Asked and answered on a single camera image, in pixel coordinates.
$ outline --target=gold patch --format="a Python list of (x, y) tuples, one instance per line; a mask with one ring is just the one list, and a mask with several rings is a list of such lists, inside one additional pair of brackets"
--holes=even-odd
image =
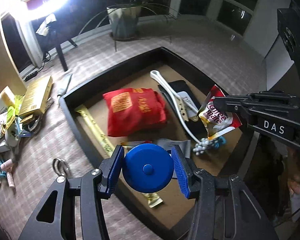
[(151, 108), (147, 104), (147, 99), (143, 97), (138, 97), (139, 109), (143, 113), (151, 112)]
[(133, 93), (143, 93), (143, 90), (142, 90), (142, 88), (133, 88), (132, 92)]
[(121, 93), (111, 98), (112, 111), (114, 113), (125, 110), (132, 106), (132, 101), (129, 92)]

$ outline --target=red pouch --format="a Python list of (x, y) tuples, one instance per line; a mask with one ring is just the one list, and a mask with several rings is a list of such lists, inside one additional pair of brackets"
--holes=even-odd
[(108, 114), (108, 136), (128, 136), (141, 129), (162, 127), (165, 101), (152, 89), (124, 88), (103, 94)]
[(219, 112), (214, 107), (213, 100), (216, 97), (224, 96), (222, 90), (217, 85), (214, 85), (199, 109), (198, 116), (207, 129), (209, 140), (215, 139), (242, 125), (237, 114)]

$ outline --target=black tray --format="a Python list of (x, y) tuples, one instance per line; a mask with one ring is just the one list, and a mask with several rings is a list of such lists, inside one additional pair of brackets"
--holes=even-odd
[[(160, 47), (132, 57), (97, 74), (60, 98), (59, 103), (70, 128), (93, 167), (98, 167), (103, 158), (83, 128), (80, 125), (77, 125), (75, 120), (78, 114), (74, 109), (79, 105), (84, 104), (97, 93), (107, 89), (110, 84), (115, 84), (123, 78), (126, 78), (157, 62), (167, 64), (196, 86), (205, 95), (209, 93), (211, 87), (215, 84), (212, 79), (206, 76), (195, 66), (165, 47)], [(220, 176), (229, 176), (238, 172), (253, 135), (253, 131), (247, 130), (245, 127), (246, 125), (243, 124), (241, 127), (242, 135), (229, 159), (220, 171)], [(118, 181), (115, 195), (141, 222), (143, 222), (162, 239), (176, 240), (179, 238), (184, 239), (186, 237), (187, 231), (190, 228), (193, 210), (190, 210), (179, 223), (168, 230), (141, 204), (138, 204), (138, 200), (135, 199), (120, 180)]]

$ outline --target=white strap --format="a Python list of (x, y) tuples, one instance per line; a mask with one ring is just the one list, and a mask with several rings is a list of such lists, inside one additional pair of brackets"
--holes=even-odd
[[(172, 102), (173, 102), (173, 105), (174, 105), (174, 108), (177, 112), (177, 115), (178, 115), (178, 118), (183, 126), (183, 128), (186, 130), (186, 132), (190, 135), (190, 137), (195, 140), (197, 143), (200, 143), (200, 140), (198, 140), (193, 134), (192, 132), (188, 129), (188, 127), (186, 126), (185, 124), (185, 121), (183, 120), (182, 118), (182, 115), (179, 111), (179, 108), (178, 108), (178, 104), (177, 104), (177, 101), (175, 99), (178, 98), (179, 100), (183, 101), (182, 98), (170, 87), (170, 85), (165, 81), (165, 79), (160, 75), (160, 72), (157, 71), (157, 70), (152, 70), (150, 71), (150, 77), (153, 78), (154, 80), (156, 80), (166, 91), (167, 93), (169, 94)], [(198, 112), (198, 109), (195, 109), (193, 106), (189, 105), (187, 102), (185, 102), (192, 110), (194, 110), (195, 112)]]

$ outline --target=blue button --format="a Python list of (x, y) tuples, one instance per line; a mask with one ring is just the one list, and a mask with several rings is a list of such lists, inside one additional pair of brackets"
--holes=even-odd
[(142, 168), (144, 174), (151, 175), (153, 173), (153, 166), (151, 164), (146, 164)]

